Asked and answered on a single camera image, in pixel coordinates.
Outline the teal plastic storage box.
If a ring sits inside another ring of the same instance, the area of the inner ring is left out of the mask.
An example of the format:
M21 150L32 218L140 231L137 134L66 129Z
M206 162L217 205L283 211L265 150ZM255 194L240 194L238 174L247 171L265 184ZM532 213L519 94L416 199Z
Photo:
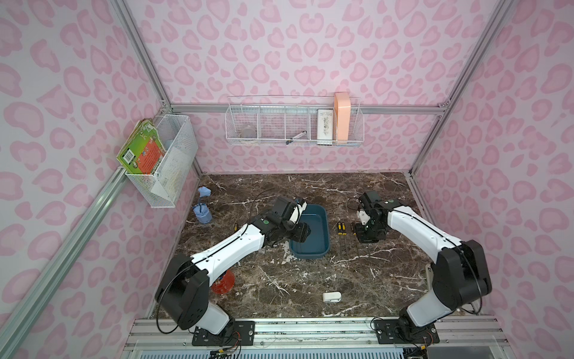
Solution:
M309 204L300 220L308 224L310 234L305 242L290 242L291 254L300 260L318 260L330 250L330 234L327 211L323 206Z

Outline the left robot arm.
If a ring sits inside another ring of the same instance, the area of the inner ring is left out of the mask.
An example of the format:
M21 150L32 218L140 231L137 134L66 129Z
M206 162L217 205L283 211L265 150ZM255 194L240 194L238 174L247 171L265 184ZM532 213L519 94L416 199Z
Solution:
M159 282L155 300L176 323L188 330L194 326L214 335L227 336L232 318L210 302L212 285L236 263L265 246L283 239L305 242L311 234L301 221L307 202L301 198L278 197L271 209L250 218L228 238L192 256L171 258Z

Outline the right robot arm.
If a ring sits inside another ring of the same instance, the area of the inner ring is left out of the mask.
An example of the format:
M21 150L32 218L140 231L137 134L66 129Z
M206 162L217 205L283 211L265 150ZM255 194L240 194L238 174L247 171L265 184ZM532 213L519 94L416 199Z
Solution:
M400 200L383 200L376 191L359 199L354 224L361 243L376 243L395 230L419 247L431 260L430 290L401 311L404 333L434 324L464 305L481 302L492 293L484 249L475 240L463 241L439 229Z

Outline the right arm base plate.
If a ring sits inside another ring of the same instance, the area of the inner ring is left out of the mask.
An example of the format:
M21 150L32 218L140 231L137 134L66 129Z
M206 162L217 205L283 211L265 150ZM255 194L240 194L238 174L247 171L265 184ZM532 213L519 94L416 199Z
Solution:
M373 318L370 322L379 344L416 344L433 345L440 342L434 324L417 327L411 325L407 318L398 319Z

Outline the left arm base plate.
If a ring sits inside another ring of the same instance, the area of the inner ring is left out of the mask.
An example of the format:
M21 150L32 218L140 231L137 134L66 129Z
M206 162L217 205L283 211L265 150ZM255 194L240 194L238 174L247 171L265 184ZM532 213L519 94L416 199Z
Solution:
M219 334L196 327L193 332L193 346L252 346L255 335L254 321L231 320Z

